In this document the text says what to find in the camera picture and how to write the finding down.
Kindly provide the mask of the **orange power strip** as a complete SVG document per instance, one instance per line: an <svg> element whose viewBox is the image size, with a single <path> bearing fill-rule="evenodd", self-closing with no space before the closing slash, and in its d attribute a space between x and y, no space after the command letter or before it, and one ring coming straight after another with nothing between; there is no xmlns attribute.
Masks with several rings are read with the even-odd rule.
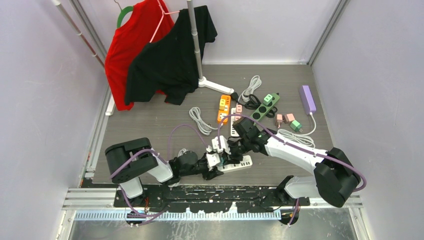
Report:
<svg viewBox="0 0 424 240"><path fill-rule="evenodd" d="M217 114L217 123L220 123L221 120L230 114L232 98L230 95L223 94L220 97L218 104L218 114Z"/></svg>

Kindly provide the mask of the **pink plug adapter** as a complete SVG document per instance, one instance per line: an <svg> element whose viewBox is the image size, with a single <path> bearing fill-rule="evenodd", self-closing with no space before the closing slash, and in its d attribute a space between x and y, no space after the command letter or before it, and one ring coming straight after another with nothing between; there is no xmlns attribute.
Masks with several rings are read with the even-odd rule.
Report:
<svg viewBox="0 0 424 240"><path fill-rule="evenodd" d="M295 120L295 116L293 113L288 113L283 115L283 122L285 124L289 124Z"/></svg>

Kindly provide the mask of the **purple power strip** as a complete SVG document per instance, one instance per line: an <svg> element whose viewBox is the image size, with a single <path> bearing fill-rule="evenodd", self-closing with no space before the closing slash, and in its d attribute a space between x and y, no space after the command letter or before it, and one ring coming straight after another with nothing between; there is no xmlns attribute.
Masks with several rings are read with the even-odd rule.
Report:
<svg viewBox="0 0 424 240"><path fill-rule="evenodd" d="M313 115L317 108L310 87L308 85L302 85L299 88L299 95L305 114Z"/></svg>

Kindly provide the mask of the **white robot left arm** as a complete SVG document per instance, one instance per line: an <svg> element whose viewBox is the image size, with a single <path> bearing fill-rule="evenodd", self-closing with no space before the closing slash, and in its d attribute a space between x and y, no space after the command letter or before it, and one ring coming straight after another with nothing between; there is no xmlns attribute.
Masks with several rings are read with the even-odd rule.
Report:
<svg viewBox="0 0 424 240"><path fill-rule="evenodd" d="M169 188L178 186L185 176L202 175L208 181L224 174L218 170L221 160L217 156L208 151L199 158L193 151L181 150L177 157L166 161L147 137L114 144L105 150L110 179L123 189L126 200L135 207L146 200L142 174L153 176Z"/></svg>

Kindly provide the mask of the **pink plug adapter strip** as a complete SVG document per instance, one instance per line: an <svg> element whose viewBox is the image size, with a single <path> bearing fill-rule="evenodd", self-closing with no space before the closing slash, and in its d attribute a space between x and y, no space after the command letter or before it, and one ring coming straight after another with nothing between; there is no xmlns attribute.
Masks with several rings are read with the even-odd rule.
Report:
<svg viewBox="0 0 424 240"><path fill-rule="evenodd" d="M284 117L282 114L276 114L274 120L275 120L275 126L277 129L279 129L281 125L284 123Z"/></svg>

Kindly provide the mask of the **dark green power strip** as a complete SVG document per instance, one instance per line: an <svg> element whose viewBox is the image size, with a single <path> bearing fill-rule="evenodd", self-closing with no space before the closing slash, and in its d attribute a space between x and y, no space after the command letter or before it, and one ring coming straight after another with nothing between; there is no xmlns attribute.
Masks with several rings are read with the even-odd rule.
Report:
<svg viewBox="0 0 424 240"><path fill-rule="evenodd" d="M273 100L272 103L269 105L263 104L264 100L261 102L261 104L258 106L258 108L250 115L250 117L256 121L260 121L264 117L267 116L267 114L275 107L276 103L280 100L280 94L279 93L269 93L272 94Z"/></svg>

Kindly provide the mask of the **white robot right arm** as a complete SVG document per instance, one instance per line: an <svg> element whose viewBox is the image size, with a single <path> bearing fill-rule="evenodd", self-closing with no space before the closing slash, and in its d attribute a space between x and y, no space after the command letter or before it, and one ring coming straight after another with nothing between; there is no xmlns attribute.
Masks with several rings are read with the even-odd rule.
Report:
<svg viewBox="0 0 424 240"><path fill-rule="evenodd" d="M277 187L276 196L283 205L291 205L300 198L322 198L333 207L341 208L361 183L345 153L339 148L312 148L268 128L259 129L247 117L232 124L239 140L230 142L230 152L241 156L250 151L292 163L311 175L288 175Z"/></svg>

